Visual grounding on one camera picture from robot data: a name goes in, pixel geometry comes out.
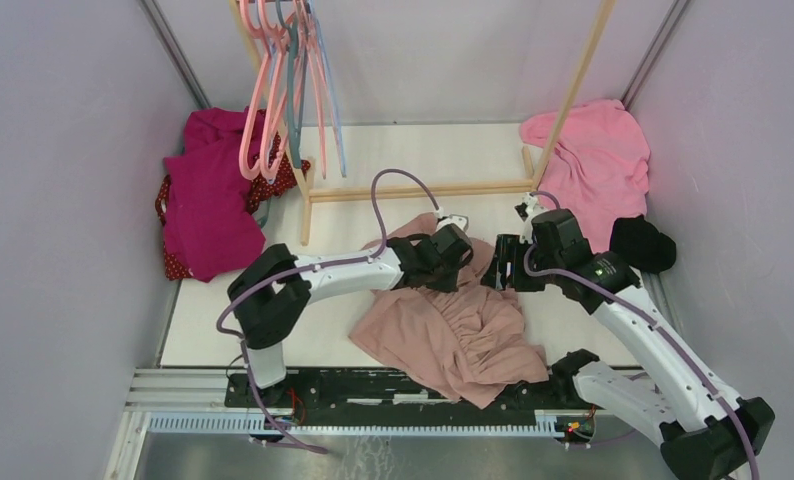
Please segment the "dusty pink skirt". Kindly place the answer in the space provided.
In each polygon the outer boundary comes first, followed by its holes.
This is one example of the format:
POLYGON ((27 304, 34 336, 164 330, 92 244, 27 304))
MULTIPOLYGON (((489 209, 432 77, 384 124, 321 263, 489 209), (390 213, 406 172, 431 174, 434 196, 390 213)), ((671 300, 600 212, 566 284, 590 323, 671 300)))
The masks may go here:
POLYGON ((474 257, 460 270, 456 292, 377 290, 349 339, 448 400, 484 409, 505 387, 544 382, 549 372, 543 347, 525 336, 517 294, 480 283, 493 246, 478 238, 472 246, 474 257))

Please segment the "pink plastic hanger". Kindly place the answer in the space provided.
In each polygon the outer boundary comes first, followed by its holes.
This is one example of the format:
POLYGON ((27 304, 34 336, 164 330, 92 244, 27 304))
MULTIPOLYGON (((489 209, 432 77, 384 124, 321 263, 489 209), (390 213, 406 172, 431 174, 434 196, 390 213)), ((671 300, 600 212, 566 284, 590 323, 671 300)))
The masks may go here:
POLYGON ((252 156, 250 147, 253 143, 259 105, 265 97, 264 88, 269 79, 269 73, 272 67, 272 52, 264 29, 252 23, 249 5, 249 1, 238 1, 237 7, 238 18, 241 22, 244 36, 245 49, 256 71, 256 81, 247 109, 242 140, 239 147, 239 169, 241 175, 247 180, 254 180, 257 177, 262 177, 269 183, 272 183, 277 175, 278 166, 273 167, 270 161, 270 152, 275 132, 269 126, 269 113, 267 113, 264 118, 260 136, 263 145, 260 147, 260 152, 258 153, 256 161, 251 162, 252 156))

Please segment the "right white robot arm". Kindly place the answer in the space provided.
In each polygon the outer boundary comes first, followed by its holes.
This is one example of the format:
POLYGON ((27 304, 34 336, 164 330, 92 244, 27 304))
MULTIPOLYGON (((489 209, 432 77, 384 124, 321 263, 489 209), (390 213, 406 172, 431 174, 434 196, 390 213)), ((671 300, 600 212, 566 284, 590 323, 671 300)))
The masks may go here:
POLYGON ((617 254, 595 253, 568 209, 522 203, 520 234, 501 234, 483 277, 500 291, 549 285, 614 334, 654 383, 648 389, 579 350, 556 363, 553 400, 601 407, 655 444, 678 479, 729 479, 758 456, 775 420, 760 397, 745 398, 710 369, 664 319, 634 270, 617 254))

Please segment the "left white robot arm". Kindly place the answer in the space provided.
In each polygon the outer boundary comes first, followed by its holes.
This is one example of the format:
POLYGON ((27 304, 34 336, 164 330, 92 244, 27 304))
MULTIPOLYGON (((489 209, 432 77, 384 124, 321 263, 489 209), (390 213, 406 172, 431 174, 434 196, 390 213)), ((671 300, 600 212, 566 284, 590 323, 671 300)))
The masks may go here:
POLYGON ((282 343, 308 305, 365 290, 456 291, 459 271, 473 258, 467 227, 466 217, 447 215, 430 235, 333 256, 294 255, 283 243, 267 248, 227 289, 225 312, 240 325, 253 398, 267 407, 285 399, 282 343))

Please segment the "grey teal hanger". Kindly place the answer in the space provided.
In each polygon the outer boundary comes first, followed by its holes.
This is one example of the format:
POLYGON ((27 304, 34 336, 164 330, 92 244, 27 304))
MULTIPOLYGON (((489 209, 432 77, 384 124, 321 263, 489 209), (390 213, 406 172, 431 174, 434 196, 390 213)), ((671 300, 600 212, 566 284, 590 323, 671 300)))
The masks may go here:
POLYGON ((302 108, 305 99, 305 83, 307 79, 306 68, 308 66, 308 53, 301 46, 300 41, 300 20, 298 13, 300 8, 293 2, 293 12, 289 18, 282 13, 281 1, 274 3, 277 19, 280 26, 287 32, 288 46, 286 53, 288 60, 286 65, 286 88, 287 103, 285 106, 284 120, 287 127, 287 147, 288 157, 291 164, 296 169, 302 168, 302 158, 300 155, 301 129, 302 129, 302 108))

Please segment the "light blue hanger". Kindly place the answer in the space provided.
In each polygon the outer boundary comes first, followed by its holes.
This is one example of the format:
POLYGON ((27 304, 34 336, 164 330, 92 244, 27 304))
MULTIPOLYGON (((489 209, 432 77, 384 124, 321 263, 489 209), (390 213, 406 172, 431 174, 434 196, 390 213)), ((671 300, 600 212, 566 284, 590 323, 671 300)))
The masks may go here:
POLYGON ((329 112, 330 126, 333 131, 336 151, 338 153, 339 172, 342 178, 347 177, 347 157, 343 138, 343 126, 341 122, 341 115, 339 105, 336 103, 337 96, 335 92, 335 85, 332 77, 332 71, 327 50, 325 48, 325 41, 323 31, 320 25, 320 20, 317 14, 316 2, 308 1, 309 18, 314 26, 315 37, 315 51, 316 63, 320 68, 320 84, 324 87, 327 106, 329 112))

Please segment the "pink towel garment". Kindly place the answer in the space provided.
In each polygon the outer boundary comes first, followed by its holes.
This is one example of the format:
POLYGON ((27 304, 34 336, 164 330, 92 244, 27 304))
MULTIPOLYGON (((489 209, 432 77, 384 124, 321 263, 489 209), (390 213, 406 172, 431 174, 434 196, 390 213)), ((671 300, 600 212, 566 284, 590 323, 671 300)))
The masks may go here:
POLYGON ((650 155, 621 101, 593 100, 569 111, 538 189, 571 210, 594 251, 606 251, 616 219, 647 211, 650 155))

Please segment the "wooden clothes rack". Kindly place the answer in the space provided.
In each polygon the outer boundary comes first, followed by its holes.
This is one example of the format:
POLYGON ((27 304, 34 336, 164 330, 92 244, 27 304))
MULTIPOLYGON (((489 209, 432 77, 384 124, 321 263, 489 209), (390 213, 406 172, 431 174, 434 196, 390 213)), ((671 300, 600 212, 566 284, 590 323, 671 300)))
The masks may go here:
MULTIPOLYGON (((231 14, 233 16, 236 27, 244 43, 244 36, 242 32, 241 22, 238 18, 238 1, 232 1, 229 4, 231 14)), ((337 202, 350 202, 372 200, 375 193, 379 192, 384 199, 403 199, 403 198, 419 198, 423 196, 429 197, 431 200, 436 200, 439 197, 447 196, 470 196, 470 195, 494 195, 494 194, 510 194, 526 191, 534 191, 538 188, 538 184, 545 172, 548 165, 550 155, 553 153, 554 146, 559 138, 563 129, 564 122, 568 117, 569 111, 573 107, 575 97, 580 90, 581 84, 588 72, 591 65, 592 58, 599 45, 600 39, 603 35, 605 27, 611 17, 615 4, 612 1, 603 1, 596 13, 592 23, 587 43, 583 48, 580 60, 578 62, 575 74, 568 87, 562 105, 558 109, 552 130, 542 148, 542 153, 538 159, 533 159, 530 155, 529 148, 524 146, 522 148, 522 160, 526 170, 526 176, 523 179, 511 181, 490 181, 490 182, 473 182, 473 183, 456 183, 456 184, 440 184, 425 186, 419 180, 414 180, 408 185, 403 186, 387 186, 378 189, 376 186, 368 188, 337 188, 337 189, 317 189, 314 186, 314 174, 318 165, 313 163, 309 170, 296 169, 292 166, 288 157, 288 147, 286 156, 283 161, 287 161, 288 165, 292 168, 294 176, 297 181, 297 186, 303 197, 303 218, 300 232, 300 242, 302 245, 307 245, 310 240, 311 222, 312 222, 312 206, 315 203, 337 203, 337 202)), ((252 18, 252 23, 255 26, 263 26, 259 20, 259 13, 256 19, 252 18)), ((266 100, 268 98, 268 89, 270 86, 270 77, 267 80, 264 88, 264 99, 260 102, 259 110, 257 113, 256 126, 254 130, 253 143, 250 147, 252 156, 251 162, 255 162, 260 152, 260 147, 263 142, 260 140, 261 131, 266 116, 266 100)))

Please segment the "black cloth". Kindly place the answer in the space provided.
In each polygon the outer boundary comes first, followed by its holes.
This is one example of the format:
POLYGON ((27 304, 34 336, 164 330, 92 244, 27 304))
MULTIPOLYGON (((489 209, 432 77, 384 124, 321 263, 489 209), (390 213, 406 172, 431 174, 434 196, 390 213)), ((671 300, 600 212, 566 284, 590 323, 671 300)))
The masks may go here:
POLYGON ((615 220, 609 250, 631 267, 650 274, 669 270, 677 260, 674 240, 659 231, 643 215, 615 220))

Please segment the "red polka dot garment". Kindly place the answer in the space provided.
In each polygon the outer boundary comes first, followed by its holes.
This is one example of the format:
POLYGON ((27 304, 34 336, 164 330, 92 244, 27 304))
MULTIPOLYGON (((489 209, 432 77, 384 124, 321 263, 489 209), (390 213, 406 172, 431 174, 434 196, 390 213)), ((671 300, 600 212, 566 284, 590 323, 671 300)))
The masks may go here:
MULTIPOLYGON (((247 211, 250 212, 253 217, 262 204, 268 202, 274 197, 282 196, 297 186, 296 178, 287 161, 283 161, 278 176, 276 177, 276 180, 273 184, 268 184, 267 181, 262 177, 257 177, 256 179, 250 181, 252 182, 252 187, 249 193, 247 211)), ((169 280, 194 279, 191 277, 187 268, 184 267, 174 257, 174 255, 168 253, 165 247, 163 227, 165 225, 164 214, 169 196, 169 190, 170 177, 168 174, 166 174, 162 180, 157 198, 155 200, 156 215, 162 226, 162 255, 164 262, 164 274, 169 280)))

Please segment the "magenta garment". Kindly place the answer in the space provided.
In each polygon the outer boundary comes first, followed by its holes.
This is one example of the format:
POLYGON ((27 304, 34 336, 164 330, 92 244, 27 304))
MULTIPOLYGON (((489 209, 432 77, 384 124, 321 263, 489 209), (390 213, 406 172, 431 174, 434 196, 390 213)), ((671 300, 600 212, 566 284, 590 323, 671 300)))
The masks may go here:
POLYGON ((165 247, 202 282, 248 267, 266 244, 247 211, 252 182, 239 169, 246 117, 246 111, 219 108, 191 113, 183 153, 164 159, 170 177, 165 247))

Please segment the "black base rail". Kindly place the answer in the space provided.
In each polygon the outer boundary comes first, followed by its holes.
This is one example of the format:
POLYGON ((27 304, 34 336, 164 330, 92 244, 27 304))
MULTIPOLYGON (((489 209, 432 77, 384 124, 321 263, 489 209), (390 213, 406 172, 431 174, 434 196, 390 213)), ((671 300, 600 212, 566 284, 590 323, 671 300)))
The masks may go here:
POLYGON ((224 405, 232 409, 268 411, 293 421, 295 427, 395 428, 416 431, 525 431, 548 427, 566 431, 579 421, 593 426, 607 417, 560 382, 518 382, 508 385, 491 403, 449 400, 441 393, 390 368, 290 369, 284 380, 254 394, 244 373, 227 377, 224 405))

